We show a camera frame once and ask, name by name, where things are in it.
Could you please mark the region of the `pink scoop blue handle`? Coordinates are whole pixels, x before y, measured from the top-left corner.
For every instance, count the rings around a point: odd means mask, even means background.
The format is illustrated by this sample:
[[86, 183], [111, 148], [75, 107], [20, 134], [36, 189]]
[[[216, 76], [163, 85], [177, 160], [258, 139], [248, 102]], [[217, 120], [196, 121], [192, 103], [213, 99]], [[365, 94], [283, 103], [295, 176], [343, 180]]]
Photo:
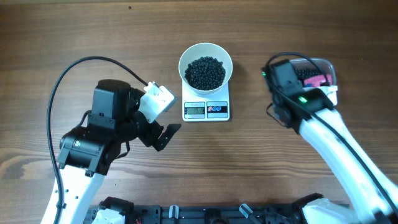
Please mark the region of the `pink scoop blue handle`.
[[316, 75], [314, 77], [307, 78], [303, 81], [304, 87], [320, 87], [324, 85], [326, 82], [329, 84], [333, 83], [332, 76], [330, 74], [326, 75], [327, 79], [323, 75]]

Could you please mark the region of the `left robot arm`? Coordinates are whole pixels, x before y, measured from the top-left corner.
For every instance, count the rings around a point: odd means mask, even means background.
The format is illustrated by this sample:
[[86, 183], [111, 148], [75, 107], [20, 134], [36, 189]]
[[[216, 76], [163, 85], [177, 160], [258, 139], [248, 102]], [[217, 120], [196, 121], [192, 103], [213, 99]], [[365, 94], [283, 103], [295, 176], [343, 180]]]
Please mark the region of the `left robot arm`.
[[60, 140], [55, 164], [59, 180], [42, 223], [83, 223], [89, 206], [102, 186], [111, 163], [124, 157], [123, 144], [140, 139], [146, 147], [161, 151], [180, 124], [161, 126], [156, 118], [176, 101], [173, 93], [154, 82], [143, 90], [119, 80], [100, 80], [92, 108]]

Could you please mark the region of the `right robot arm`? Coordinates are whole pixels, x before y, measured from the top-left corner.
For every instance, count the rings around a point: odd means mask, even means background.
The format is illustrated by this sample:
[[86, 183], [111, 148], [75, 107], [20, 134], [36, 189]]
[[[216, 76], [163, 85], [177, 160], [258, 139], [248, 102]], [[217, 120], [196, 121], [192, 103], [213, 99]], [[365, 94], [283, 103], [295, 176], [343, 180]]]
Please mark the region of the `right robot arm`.
[[276, 120], [301, 135], [336, 176], [352, 208], [330, 202], [322, 195], [303, 198], [298, 206], [305, 223], [397, 223], [397, 185], [373, 163], [336, 110], [337, 86], [333, 76], [306, 87], [290, 60], [262, 69], [272, 94]]

